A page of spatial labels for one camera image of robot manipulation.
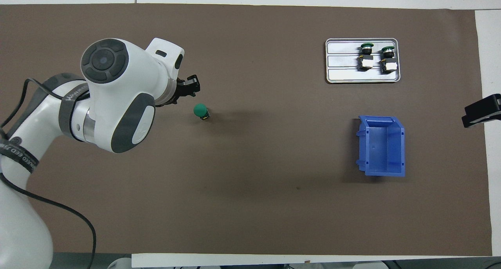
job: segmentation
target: silver tray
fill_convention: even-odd
[[[359,71],[357,58],[360,45],[373,43],[372,56],[374,67],[367,71]],[[381,49],[386,46],[395,47],[397,70],[381,73]],[[329,83],[394,83],[400,80],[400,59],[398,58],[398,42],[394,38],[331,38],[325,42],[326,78]]]

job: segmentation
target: blue bin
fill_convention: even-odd
[[[405,176],[404,126],[396,117],[359,116],[357,164],[367,176]]]

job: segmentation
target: white robotic arm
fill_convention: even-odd
[[[196,75],[177,78],[183,55],[182,48],[159,38],[146,50],[120,39],[95,42],[82,56],[86,79],[70,73],[49,78],[43,85],[55,95],[38,89],[7,139],[0,139],[0,172],[25,189],[60,135],[113,153],[132,149],[147,136],[156,107],[200,91]],[[27,197],[0,183],[0,268],[48,268],[51,261],[45,223]]]

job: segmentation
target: velcro strap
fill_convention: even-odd
[[[6,139],[0,139],[0,155],[5,155],[12,159],[30,171],[30,173],[33,173],[38,165],[38,159],[27,149],[13,142],[9,142]]]
[[[79,97],[87,91],[89,91],[89,85],[87,85],[87,83],[78,85],[64,96],[61,100],[61,106],[59,107],[59,128],[64,135],[75,138],[80,142],[82,141],[77,139],[71,130],[71,117],[77,101],[80,101]]]

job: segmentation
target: brown mat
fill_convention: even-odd
[[[95,225],[101,253],[491,255],[474,11],[241,5],[2,5],[0,115],[25,78],[80,73],[86,47],[153,37],[202,91],[115,155],[57,139],[28,189]],[[394,37],[401,81],[330,85],[328,38]],[[205,103],[213,117],[193,114]],[[406,177],[358,170],[358,115],[396,116]],[[33,203],[55,251],[89,251],[77,217]]]

